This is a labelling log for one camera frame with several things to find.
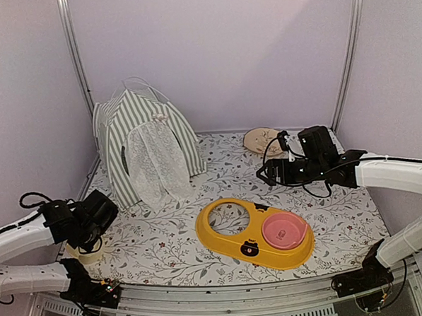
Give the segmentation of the cream pet bowl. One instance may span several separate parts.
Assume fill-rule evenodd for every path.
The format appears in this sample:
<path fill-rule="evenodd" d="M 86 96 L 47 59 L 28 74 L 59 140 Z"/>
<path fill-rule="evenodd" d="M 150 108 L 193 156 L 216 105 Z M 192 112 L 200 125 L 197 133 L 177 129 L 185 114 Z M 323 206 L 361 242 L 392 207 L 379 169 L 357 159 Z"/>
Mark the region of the cream pet bowl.
<path fill-rule="evenodd" d="M 95 252 L 87 253 L 80 247 L 74 249 L 70 245 L 66 244 L 64 256 L 77 259 L 80 263 L 82 263 L 82 265 L 92 265 L 102 258 L 104 246 L 98 249 L 98 245 L 95 245 L 93 249 Z"/>

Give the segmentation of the pink pet bowl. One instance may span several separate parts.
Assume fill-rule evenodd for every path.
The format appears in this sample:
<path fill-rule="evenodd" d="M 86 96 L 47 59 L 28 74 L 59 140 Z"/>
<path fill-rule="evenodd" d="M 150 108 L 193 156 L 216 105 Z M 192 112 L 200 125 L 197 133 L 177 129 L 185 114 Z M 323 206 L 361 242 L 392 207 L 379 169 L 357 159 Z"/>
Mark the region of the pink pet bowl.
<path fill-rule="evenodd" d="M 293 250 L 299 246 L 309 230 L 309 225 L 299 215 L 270 206 L 254 204 L 264 216 L 262 237 L 276 250 Z"/>

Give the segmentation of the green striped pet tent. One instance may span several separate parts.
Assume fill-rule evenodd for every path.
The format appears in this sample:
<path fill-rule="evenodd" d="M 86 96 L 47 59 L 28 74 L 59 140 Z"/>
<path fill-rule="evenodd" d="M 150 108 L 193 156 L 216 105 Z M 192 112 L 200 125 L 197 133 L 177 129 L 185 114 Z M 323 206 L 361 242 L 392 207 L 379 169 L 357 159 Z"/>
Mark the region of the green striped pet tent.
<path fill-rule="evenodd" d="M 139 77 L 93 111 L 93 134 L 121 209 L 140 201 L 153 211 L 167 199 L 194 193 L 191 177 L 205 173 L 198 138 L 184 115 L 159 90 Z"/>

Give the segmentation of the yellow double pet bowl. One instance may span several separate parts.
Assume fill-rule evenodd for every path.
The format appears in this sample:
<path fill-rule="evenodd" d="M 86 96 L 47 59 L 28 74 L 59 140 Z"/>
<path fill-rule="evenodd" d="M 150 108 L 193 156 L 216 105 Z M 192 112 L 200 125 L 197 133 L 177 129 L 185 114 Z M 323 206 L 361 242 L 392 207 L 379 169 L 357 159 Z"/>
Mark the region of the yellow double pet bowl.
<path fill-rule="evenodd" d="M 235 204 L 249 214 L 249 223 L 246 229 L 235 235 L 222 235 L 210 226 L 210 214 L 217 206 L 224 204 Z M 256 211 L 254 204 L 254 202 L 234 198 L 213 201 L 202 209 L 196 220 L 198 239 L 213 252 L 266 268 L 281 271 L 295 269 L 306 263 L 315 247 L 315 237 L 311 227 L 309 227 L 303 242 L 293 250 L 276 250 L 269 246 L 262 237 L 264 216 Z"/>

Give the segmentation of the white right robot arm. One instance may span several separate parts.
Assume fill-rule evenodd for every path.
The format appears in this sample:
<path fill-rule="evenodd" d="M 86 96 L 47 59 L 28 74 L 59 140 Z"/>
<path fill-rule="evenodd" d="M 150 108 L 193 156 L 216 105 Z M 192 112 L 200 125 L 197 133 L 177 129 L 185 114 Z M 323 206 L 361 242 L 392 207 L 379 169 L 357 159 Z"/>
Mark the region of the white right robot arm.
<path fill-rule="evenodd" d="M 271 186 L 306 187 L 323 182 L 328 188 L 369 189 L 392 234 L 375 243 L 357 276 L 362 288 L 372 288 L 388 269 L 422 251 L 422 158 L 376 154 L 367 150 L 341 152 L 326 127 L 298 133 L 302 149 L 295 152 L 287 131 L 272 141 L 288 158 L 264 158 L 257 177 Z"/>

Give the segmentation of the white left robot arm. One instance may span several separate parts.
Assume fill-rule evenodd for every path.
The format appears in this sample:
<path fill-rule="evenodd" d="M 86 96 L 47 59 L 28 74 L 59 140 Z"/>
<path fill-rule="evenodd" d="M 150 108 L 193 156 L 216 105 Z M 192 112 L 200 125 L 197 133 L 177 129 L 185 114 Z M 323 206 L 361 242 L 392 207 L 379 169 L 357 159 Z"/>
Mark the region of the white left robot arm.
<path fill-rule="evenodd" d="M 116 289 L 111 279 L 99 281 L 90 277 L 82 263 L 74 258 L 38 266 L 6 265 L 26 252 L 62 243 L 84 254 L 95 253 L 118 215 L 113 201 L 94 190 L 81 201 L 43 196 L 40 202 L 21 202 L 20 206 L 30 213 L 0 227 L 0 297 L 57 291 L 65 300 L 87 303 Z"/>

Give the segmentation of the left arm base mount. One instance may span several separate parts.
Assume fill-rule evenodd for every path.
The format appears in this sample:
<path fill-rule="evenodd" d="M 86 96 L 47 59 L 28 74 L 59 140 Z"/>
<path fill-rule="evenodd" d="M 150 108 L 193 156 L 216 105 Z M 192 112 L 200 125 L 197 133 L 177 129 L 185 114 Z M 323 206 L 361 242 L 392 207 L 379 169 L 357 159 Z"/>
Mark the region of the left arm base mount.
<path fill-rule="evenodd" d="M 64 300 L 79 305 L 117 309 L 121 298 L 120 282 L 116 279 L 94 279 L 83 268 L 67 269 L 69 287 L 59 294 Z"/>

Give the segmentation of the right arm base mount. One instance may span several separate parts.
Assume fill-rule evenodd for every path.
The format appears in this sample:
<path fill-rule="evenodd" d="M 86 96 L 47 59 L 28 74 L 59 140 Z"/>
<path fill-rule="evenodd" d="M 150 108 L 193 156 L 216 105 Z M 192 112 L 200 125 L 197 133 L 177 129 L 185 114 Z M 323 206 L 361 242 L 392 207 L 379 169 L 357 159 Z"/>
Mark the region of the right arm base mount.
<path fill-rule="evenodd" d="M 332 278 L 331 288 L 339 297 L 362 293 L 393 282 L 394 276 L 384 267 L 368 267 L 346 274 L 337 274 Z"/>

